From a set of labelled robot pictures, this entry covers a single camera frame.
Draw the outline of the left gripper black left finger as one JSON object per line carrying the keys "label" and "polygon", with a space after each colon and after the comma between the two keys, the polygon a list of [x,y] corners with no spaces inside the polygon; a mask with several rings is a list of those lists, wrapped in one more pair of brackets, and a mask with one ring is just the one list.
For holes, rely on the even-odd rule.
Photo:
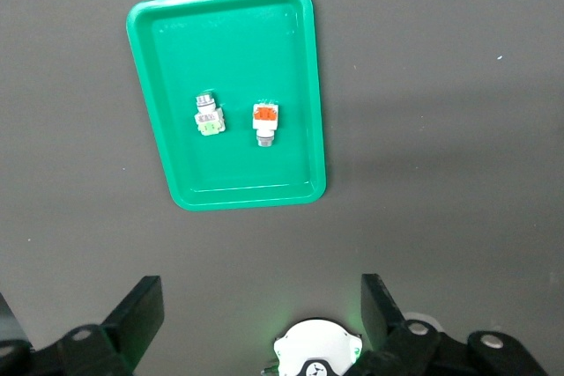
{"label": "left gripper black left finger", "polygon": [[162,281],[144,276],[100,324],[76,327],[36,350],[1,342],[2,375],[133,375],[164,321]]}

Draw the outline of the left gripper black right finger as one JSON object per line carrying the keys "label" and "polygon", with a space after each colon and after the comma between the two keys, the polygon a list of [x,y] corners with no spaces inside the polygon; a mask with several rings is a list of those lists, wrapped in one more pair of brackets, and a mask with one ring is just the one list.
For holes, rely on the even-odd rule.
{"label": "left gripper black right finger", "polygon": [[547,371],[514,337],[475,331],[465,343],[421,319],[406,319],[381,277],[361,277],[360,311],[373,349],[349,375],[546,375]]}

